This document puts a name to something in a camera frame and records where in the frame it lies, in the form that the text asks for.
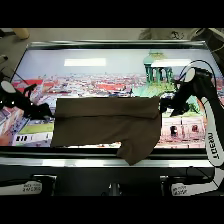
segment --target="display screen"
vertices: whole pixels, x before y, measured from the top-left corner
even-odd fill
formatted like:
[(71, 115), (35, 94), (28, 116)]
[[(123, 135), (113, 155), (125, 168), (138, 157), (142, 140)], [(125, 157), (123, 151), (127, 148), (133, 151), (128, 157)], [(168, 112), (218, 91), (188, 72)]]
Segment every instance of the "display screen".
[[(57, 98), (71, 97), (172, 97), (172, 79), (178, 79), (184, 66), (194, 60), (205, 60), (214, 69), (217, 91), (223, 100), (223, 79), (209, 50), (202, 49), (71, 49), (28, 50), (17, 74), (37, 87), (31, 94), (36, 104), (48, 103), (52, 113)], [(208, 65), (196, 62), (195, 67), (210, 71)], [(23, 92), (27, 84), (17, 75), (13, 86)], [(204, 148), (206, 117), (196, 97), (188, 100), (190, 110), (182, 116), (163, 113), (162, 131), (157, 148)], [(5, 145), (50, 147), (54, 120), (23, 118), (18, 108), (4, 108), (0, 133)], [(112, 144), (71, 146), (118, 148)]]

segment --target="floor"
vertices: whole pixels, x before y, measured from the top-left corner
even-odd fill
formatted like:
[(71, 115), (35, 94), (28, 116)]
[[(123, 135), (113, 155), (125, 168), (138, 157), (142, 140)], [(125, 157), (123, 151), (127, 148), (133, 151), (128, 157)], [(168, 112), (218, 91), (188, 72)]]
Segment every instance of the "floor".
[(30, 37), (19, 40), (16, 35), (0, 39), (0, 55), (8, 56), (2, 63), (15, 69), (28, 43), (36, 41), (74, 40), (137, 40), (144, 28), (29, 28)]

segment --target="window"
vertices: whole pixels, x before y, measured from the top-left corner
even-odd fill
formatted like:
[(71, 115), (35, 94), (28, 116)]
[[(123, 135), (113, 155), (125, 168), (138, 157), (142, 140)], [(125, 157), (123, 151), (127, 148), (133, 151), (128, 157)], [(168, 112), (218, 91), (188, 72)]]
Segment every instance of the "window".
[(192, 131), (193, 131), (193, 132), (199, 132), (199, 130), (198, 130), (198, 126), (197, 126), (197, 125), (193, 125), (193, 126), (192, 126)]
[(177, 137), (177, 127), (171, 126), (170, 127), (171, 137)]

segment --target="logo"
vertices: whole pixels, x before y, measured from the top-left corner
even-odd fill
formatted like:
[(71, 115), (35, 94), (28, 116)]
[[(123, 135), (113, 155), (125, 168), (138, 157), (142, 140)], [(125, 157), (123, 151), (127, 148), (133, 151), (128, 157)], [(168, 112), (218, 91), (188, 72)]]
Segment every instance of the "logo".
[(219, 159), (219, 155), (218, 155), (217, 150), (216, 150), (215, 141), (214, 141), (212, 133), (208, 133), (208, 141), (209, 141), (209, 146), (210, 146), (213, 158), (214, 159)]

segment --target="folded brown fabric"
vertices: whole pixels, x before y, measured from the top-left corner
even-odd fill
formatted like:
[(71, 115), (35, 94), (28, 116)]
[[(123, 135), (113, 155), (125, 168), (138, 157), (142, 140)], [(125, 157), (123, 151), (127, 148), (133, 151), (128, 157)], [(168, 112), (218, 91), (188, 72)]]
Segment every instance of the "folded brown fabric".
[(159, 97), (59, 98), (51, 146), (121, 142), (117, 156), (130, 165), (146, 158), (159, 141)]

